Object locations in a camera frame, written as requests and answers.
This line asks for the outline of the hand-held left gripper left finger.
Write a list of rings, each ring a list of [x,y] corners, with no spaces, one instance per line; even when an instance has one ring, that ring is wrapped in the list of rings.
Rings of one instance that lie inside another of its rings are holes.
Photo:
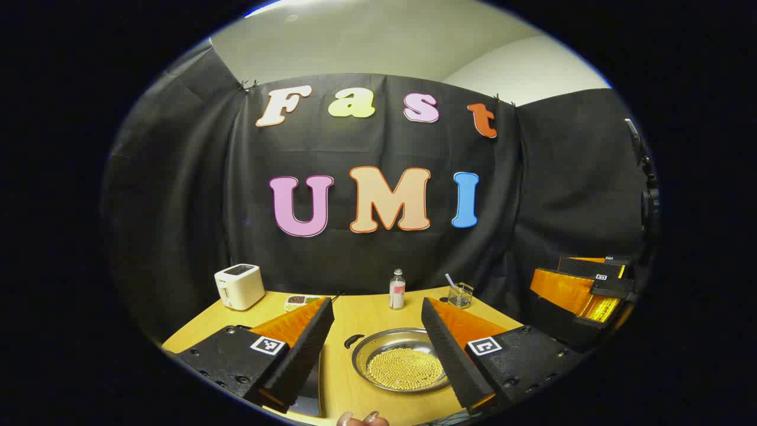
[[[318,364],[333,321],[325,297],[256,327],[224,326],[177,358],[235,396],[284,414]]]

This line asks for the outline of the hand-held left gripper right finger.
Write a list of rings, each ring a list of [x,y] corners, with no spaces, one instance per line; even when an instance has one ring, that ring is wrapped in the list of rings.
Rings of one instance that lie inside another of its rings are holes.
[[[470,414],[521,404],[583,361],[581,353],[533,326],[506,329],[437,299],[424,298],[421,319]]]

